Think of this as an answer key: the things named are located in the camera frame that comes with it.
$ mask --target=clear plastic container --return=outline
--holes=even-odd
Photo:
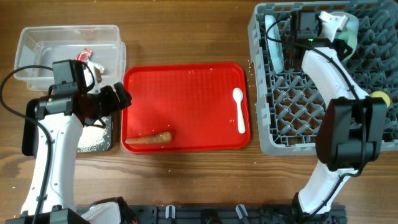
[[[74,59],[84,49],[94,53],[90,60],[105,68],[100,86],[120,82],[126,69],[126,46],[115,25],[26,27],[19,39],[14,68],[45,65]],[[49,70],[31,68],[16,73],[30,90],[47,91],[54,84]]]

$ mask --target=gray plastic crate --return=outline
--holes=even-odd
[[[312,80],[301,70],[272,70],[265,38],[265,15],[287,19],[291,11],[344,11],[359,19],[356,53],[344,66],[368,93],[382,90],[392,98],[383,135],[382,151],[398,150],[398,5],[394,1],[325,1],[262,3],[248,25],[251,62],[257,85],[257,120],[261,150],[276,155],[315,154],[325,104]],[[279,24],[281,38],[289,22]]]

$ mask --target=wooden table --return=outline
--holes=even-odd
[[[262,205],[290,203],[308,181],[316,156],[269,157],[259,147],[256,87],[249,72],[247,26],[254,1],[33,0],[0,2],[0,78],[14,67],[21,30],[30,26],[116,24],[127,47],[127,67],[236,62],[248,76],[252,138],[241,150],[136,156],[115,141],[109,152],[79,154],[75,203],[123,196],[130,204]],[[44,95],[10,79],[6,103],[24,111]],[[24,120],[0,108],[0,222],[19,215],[35,160],[21,154]],[[398,152],[382,153],[350,180],[335,202],[350,223],[396,223]]]

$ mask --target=white spoon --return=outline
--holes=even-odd
[[[240,88],[235,88],[232,96],[236,102],[236,108],[238,109],[238,131],[239,133],[243,134],[246,132],[246,127],[244,126],[243,120],[243,113],[242,113],[242,100],[243,100],[243,93]]]

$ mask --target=red tray rim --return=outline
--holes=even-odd
[[[245,145],[248,144],[251,138],[251,125],[250,125],[250,113],[249,113],[249,102],[248,102],[248,94],[246,91],[246,82],[245,82],[245,76],[244,76],[244,71],[243,69],[236,63],[234,62],[216,62],[216,63],[188,63],[188,64],[177,64],[177,65],[142,65],[142,66],[135,66],[131,67],[123,76],[123,86],[125,86],[125,83],[128,82],[128,78],[130,75],[136,72],[141,72],[141,71],[147,71],[148,68],[150,68],[153,71],[161,71],[161,70],[170,70],[176,69],[178,67],[181,70],[185,69],[195,69],[195,68],[200,68],[202,69],[202,66],[210,66],[210,67],[215,67],[215,66],[220,66],[223,65],[224,67],[230,67],[238,71],[239,74],[241,75],[241,79],[243,81],[243,95],[244,99],[246,99],[246,108],[243,111],[243,117],[245,118],[245,123],[248,124],[248,128],[246,128],[245,132],[245,141],[243,141],[240,145],[234,145],[234,147],[228,146],[228,145],[222,145],[222,146],[210,146],[209,147],[185,147],[185,148],[168,148],[168,149],[149,149],[149,150],[130,150],[131,147],[129,147],[124,140],[126,140],[126,125],[124,125],[124,119],[127,116],[127,110],[124,109],[122,110],[122,116],[121,116],[121,144],[125,150],[133,153],[133,154],[152,154],[152,153],[168,153],[168,152],[195,152],[195,151],[215,151],[215,150],[227,150],[227,149],[241,149]]]

